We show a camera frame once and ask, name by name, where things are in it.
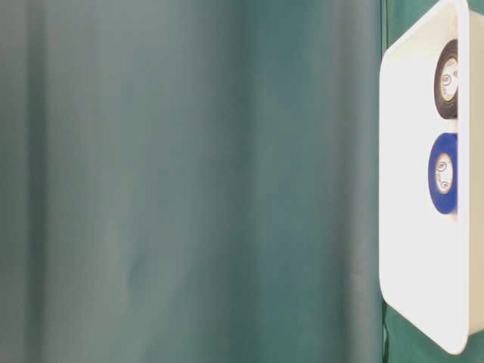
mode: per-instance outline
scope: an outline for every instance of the tape roll label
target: tape roll label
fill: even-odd
[[[459,86],[458,62],[455,58],[449,58],[442,69],[440,77],[440,93],[442,98],[449,102],[457,92]]]
[[[447,194],[452,188],[454,167],[447,153],[439,155],[436,163],[436,186],[440,193]]]

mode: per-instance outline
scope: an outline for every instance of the blue tape roll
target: blue tape roll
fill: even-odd
[[[442,214],[457,209],[457,134],[441,134],[429,159],[429,190],[433,205]]]

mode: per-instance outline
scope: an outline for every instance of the black electrical tape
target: black electrical tape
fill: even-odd
[[[457,117],[458,80],[457,39],[454,39],[440,54],[433,82],[437,110],[444,119]]]

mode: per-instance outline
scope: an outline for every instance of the green backdrop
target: green backdrop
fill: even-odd
[[[381,361],[380,29],[377,0],[2,0],[0,361]]]
[[[419,17],[429,10],[434,0],[386,0],[382,6],[383,44],[390,46]],[[483,0],[469,0],[471,9],[484,13]],[[473,335],[461,355],[449,355],[408,323],[390,307],[386,311],[388,329],[387,361],[389,363],[444,363],[484,361],[484,333]]]

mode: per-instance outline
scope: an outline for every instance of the tape roll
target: tape roll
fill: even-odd
[[[436,107],[444,119],[457,117],[458,66],[457,39],[454,39],[442,50],[433,81]]]
[[[429,158],[429,190],[433,205],[442,214],[457,209],[457,134],[441,134]]]

